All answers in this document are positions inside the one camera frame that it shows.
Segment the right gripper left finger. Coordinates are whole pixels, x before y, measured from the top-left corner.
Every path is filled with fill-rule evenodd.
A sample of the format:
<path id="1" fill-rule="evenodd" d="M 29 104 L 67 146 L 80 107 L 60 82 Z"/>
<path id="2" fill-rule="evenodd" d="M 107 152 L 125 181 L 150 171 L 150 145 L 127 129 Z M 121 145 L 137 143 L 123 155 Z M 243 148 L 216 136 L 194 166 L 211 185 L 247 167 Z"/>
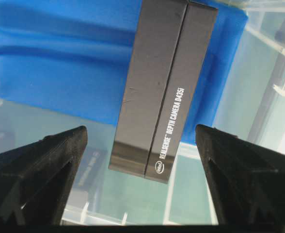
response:
<path id="1" fill-rule="evenodd" d="M 0 153 L 0 233 L 58 233 L 88 143 L 79 126 Z"/>

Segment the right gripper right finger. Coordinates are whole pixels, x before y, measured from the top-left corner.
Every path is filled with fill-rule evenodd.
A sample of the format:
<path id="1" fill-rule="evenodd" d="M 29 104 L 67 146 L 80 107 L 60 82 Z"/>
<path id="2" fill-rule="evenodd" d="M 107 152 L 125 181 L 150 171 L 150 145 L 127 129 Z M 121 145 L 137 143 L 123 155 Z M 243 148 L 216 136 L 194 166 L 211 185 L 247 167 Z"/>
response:
<path id="1" fill-rule="evenodd" d="M 195 141 L 216 233 L 285 233 L 285 155 L 199 124 Z"/>

